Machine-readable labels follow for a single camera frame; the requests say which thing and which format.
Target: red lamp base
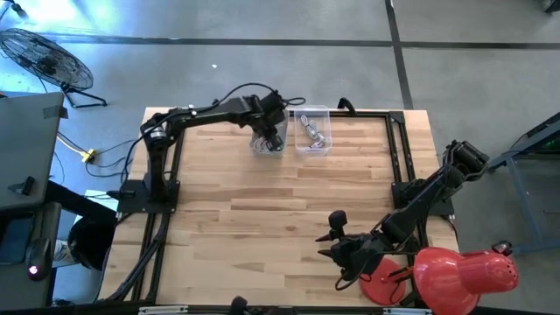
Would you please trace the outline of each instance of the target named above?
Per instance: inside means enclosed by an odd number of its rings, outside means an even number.
[[[360,278],[361,292],[377,305],[397,304],[404,296],[406,285],[404,283],[383,282],[382,279],[399,269],[400,267],[396,262],[386,258],[381,259],[379,267],[370,275],[371,281],[365,281]]]

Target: wooden table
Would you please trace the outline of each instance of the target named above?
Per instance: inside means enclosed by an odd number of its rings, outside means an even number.
[[[147,108],[144,120],[167,109]],[[438,168],[428,115],[404,114],[416,176],[427,178]],[[250,128],[218,123],[186,131],[181,194],[167,236],[158,304],[229,305],[240,295],[252,305],[374,305],[357,283],[334,290],[339,268],[317,254],[330,244],[314,239],[328,232],[333,210],[347,212],[346,231],[353,233],[369,231],[393,210],[387,131],[376,118],[333,118],[331,124],[328,156],[307,158],[295,154],[292,122],[279,159],[251,153]],[[402,154],[399,135],[395,128]],[[131,178],[145,171],[140,143]],[[146,215],[137,213],[117,228],[100,298],[115,291],[137,262],[145,222]],[[444,220],[430,217],[427,231],[430,245],[458,250]],[[405,265],[402,256],[386,257]],[[143,296],[150,275],[151,266]]]

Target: concrete floor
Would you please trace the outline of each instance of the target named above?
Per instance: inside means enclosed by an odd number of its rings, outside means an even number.
[[[132,38],[391,40],[383,0],[19,2],[31,20],[22,24],[8,11],[0,30],[18,25],[35,32]],[[560,17],[541,13],[535,0],[393,4],[402,41],[560,43]],[[247,81],[330,107],[345,96],[359,108],[403,108],[390,45],[61,45],[92,70],[89,92],[110,102],[107,108],[70,109],[70,119],[61,123],[61,131],[85,148],[108,148],[137,135],[147,106],[204,106]],[[402,53],[414,109],[428,110],[438,153],[457,138],[495,157],[560,109],[560,50],[407,48]],[[35,77],[8,59],[0,59],[0,75],[0,90],[43,91]],[[112,162],[126,150],[115,150],[101,162]],[[66,171],[65,186],[78,193],[119,186],[118,178],[89,177],[65,147],[56,151]],[[60,179],[57,164],[52,173]],[[529,240],[505,170],[466,185],[453,202],[461,250],[485,249],[504,239]],[[63,216],[60,235],[72,222],[72,215]],[[481,304],[559,313],[559,259],[559,250],[517,255],[520,287],[484,296]],[[55,297],[87,302],[96,294],[99,276],[80,266],[60,269]]]

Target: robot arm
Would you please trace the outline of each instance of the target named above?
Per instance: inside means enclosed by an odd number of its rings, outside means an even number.
[[[148,171],[144,175],[144,187],[151,201],[168,199],[169,187],[164,177],[165,156],[175,144],[181,132],[187,128],[209,123],[229,122],[240,128],[250,126],[266,140],[270,151],[279,151],[283,141],[277,135],[276,124],[284,119],[284,101],[278,92],[272,92],[260,100],[256,95],[231,98],[223,103],[215,102],[209,108],[196,110],[174,108],[165,114],[155,114],[140,127],[148,151]]]
[[[330,249],[319,251],[341,267],[340,280],[349,282],[342,287],[337,283],[337,290],[344,290],[361,274],[372,274],[385,254],[398,251],[413,237],[417,221],[428,216],[435,201],[446,200],[464,182],[479,179],[487,169],[487,160],[487,155],[467,141],[453,141],[447,146],[443,166],[426,180],[412,181],[404,191],[410,202],[387,214],[369,233],[346,235],[346,214],[341,210],[333,212],[329,216],[329,234],[317,242],[338,240]]]

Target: clear plastic container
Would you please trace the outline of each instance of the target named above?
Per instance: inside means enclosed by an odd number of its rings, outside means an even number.
[[[326,155],[333,146],[329,108],[323,105],[296,106],[294,137],[298,154],[315,157]]]
[[[278,151],[270,151],[266,147],[266,142],[263,138],[259,137],[255,132],[253,132],[253,136],[251,137],[251,142],[248,144],[249,147],[253,150],[253,153],[257,156],[266,156],[266,157],[281,157],[284,153],[287,145],[287,136],[288,136],[288,121],[290,119],[290,112],[285,110],[283,112],[284,120],[278,123],[275,127],[278,131],[278,135],[282,139],[283,146],[281,150]]]

